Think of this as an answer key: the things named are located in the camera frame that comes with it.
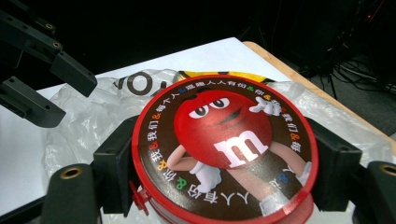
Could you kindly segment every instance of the white glove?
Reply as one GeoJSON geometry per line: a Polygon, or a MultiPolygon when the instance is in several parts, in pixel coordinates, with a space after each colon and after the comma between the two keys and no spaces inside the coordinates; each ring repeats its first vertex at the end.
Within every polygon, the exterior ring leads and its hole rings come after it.
{"type": "Polygon", "coordinates": [[[280,105],[272,103],[270,101],[266,101],[261,97],[256,97],[257,105],[250,107],[250,112],[259,113],[260,111],[264,111],[265,114],[279,116],[280,114],[280,105]]]}
{"type": "Polygon", "coordinates": [[[285,206],[289,202],[289,199],[280,191],[276,189],[276,192],[265,197],[260,203],[260,209],[264,217],[269,216],[285,206]]]}
{"type": "Polygon", "coordinates": [[[197,189],[201,193],[208,193],[221,182],[220,169],[201,163],[200,161],[190,170],[201,182],[197,189]]]}
{"type": "Polygon", "coordinates": [[[296,178],[298,179],[298,181],[300,181],[301,185],[303,185],[303,186],[305,185],[306,180],[307,180],[308,177],[309,177],[309,173],[311,172],[311,167],[312,167],[312,162],[308,161],[308,162],[305,164],[303,174],[300,175],[300,176],[296,176],[296,178]]]}

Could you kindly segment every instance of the red tin lid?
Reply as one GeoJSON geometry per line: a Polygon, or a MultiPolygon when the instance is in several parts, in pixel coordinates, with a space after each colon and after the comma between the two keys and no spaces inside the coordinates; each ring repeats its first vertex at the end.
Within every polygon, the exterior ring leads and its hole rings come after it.
{"type": "Polygon", "coordinates": [[[214,75],[173,84],[140,114],[132,151],[142,187],[168,221],[304,222],[312,213],[315,136],[262,83],[214,75]]]}

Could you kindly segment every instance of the character's eye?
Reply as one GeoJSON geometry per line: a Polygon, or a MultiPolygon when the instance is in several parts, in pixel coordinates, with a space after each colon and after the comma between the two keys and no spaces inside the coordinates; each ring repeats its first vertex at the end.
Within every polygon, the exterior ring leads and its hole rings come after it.
{"type": "Polygon", "coordinates": [[[207,115],[207,113],[209,112],[209,106],[204,105],[202,107],[199,107],[198,109],[190,112],[190,117],[192,117],[193,119],[200,119],[201,117],[207,115]]]}
{"type": "Polygon", "coordinates": [[[229,104],[230,104],[230,101],[227,98],[221,98],[221,99],[218,99],[217,101],[210,103],[211,106],[213,106],[217,109],[224,108],[229,104]]]}

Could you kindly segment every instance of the table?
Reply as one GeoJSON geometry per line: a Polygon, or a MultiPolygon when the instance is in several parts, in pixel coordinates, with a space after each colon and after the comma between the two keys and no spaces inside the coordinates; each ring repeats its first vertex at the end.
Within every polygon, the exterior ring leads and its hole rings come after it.
{"type": "MultiPolygon", "coordinates": [[[[97,77],[121,78],[145,69],[240,71],[262,75],[276,81],[294,80],[303,83],[312,92],[360,119],[265,49],[252,42],[241,43],[233,37],[109,71],[97,77]]],[[[62,86],[46,88],[38,93],[49,99],[62,86]]],[[[3,107],[0,107],[0,115],[0,178],[2,178],[0,216],[2,216],[45,195],[49,180],[42,166],[47,130],[19,118],[3,107]]],[[[395,151],[396,144],[391,139],[389,142],[395,151]]]]}

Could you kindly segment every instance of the cable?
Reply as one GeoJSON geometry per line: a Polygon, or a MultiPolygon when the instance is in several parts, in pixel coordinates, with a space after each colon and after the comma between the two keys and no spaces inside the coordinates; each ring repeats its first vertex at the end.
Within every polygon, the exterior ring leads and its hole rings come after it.
{"type": "Polygon", "coordinates": [[[271,36],[271,51],[274,52],[274,37],[275,37],[275,32],[276,32],[276,27],[277,27],[277,22],[279,21],[279,15],[280,15],[280,8],[282,6],[282,0],[279,1],[279,7],[277,9],[277,14],[276,14],[276,20],[274,24],[274,30],[271,36]]]}

